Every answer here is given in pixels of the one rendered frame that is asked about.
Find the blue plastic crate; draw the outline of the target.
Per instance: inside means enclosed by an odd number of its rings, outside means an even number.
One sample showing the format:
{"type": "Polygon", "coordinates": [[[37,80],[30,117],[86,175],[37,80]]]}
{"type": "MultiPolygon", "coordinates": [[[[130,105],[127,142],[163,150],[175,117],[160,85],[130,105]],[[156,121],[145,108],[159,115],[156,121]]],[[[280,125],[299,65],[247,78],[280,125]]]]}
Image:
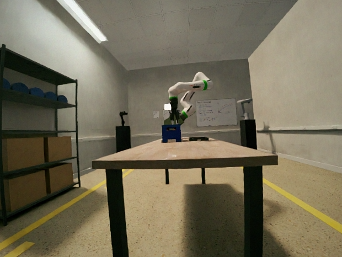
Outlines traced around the blue plastic crate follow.
{"type": "Polygon", "coordinates": [[[168,140],[176,139],[176,142],[181,142],[181,130],[180,124],[176,125],[162,125],[162,139],[163,143],[167,143],[168,140]],[[167,127],[170,129],[176,127],[176,130],[168,130],[167,127]]]}

